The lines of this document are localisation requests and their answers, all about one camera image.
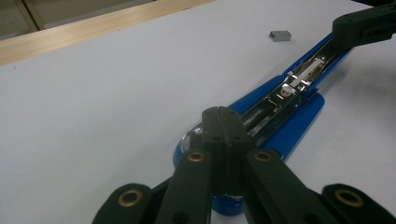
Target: wooden strip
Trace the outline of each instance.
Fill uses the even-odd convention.
[[[0,41],[0,65],[60,49],[214,0],[160,0]]]

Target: white table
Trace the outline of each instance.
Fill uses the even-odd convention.
[[[127,183],[173,173],[180,137],[283,72],[366,6],[218,0],[0,67],[0,222],[90,223]],[[290,42],[270,31],[288,30]],[[396,39],[359,47],[287,165],[311,189],[345,183],[396,215]],[[244,216],[212,223],[246,223]]]

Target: white tabletop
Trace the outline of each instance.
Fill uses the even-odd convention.
[[[363,8],[218,0],[1,66],[0,222],[91,223],[116,188],[155,187],[203,110],[282,73]],[[396,215],[395,71],[392,39],[354,49],[322,83],[326,105],[287,162],[309,188],[348,184]]]

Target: small gray object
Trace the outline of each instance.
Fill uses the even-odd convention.
[[[278,42],[278,41],[290,41],[291,33],[289,33],[289,31],[271,31],[270,37],[275,42]]]

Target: brass ring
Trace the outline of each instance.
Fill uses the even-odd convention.
[[[338,189],[334,194],[341,203],[347,204],[349,206],[362,207],[364,205],[363,198],[359,194],[349,189]]]
[[[189,154],[189,161],[203,161],[205,158],[201,152],[192,152]]]
[[[258,161],[270,161],[271,154],[266,151],[258,151],[254,154],[254,158]]]
[[[134,194],[135,198],[133,198],[132,200],[126,199],[126,196],[131,195],[131,194]],[[140,203],[142,198],[143,198],[142,191],[140,191],[138,189],[130,189],[130,190],[123,192],[120,195],[119,204],[122,207],[131,207],[131,206],[134,206],[134,205]]]

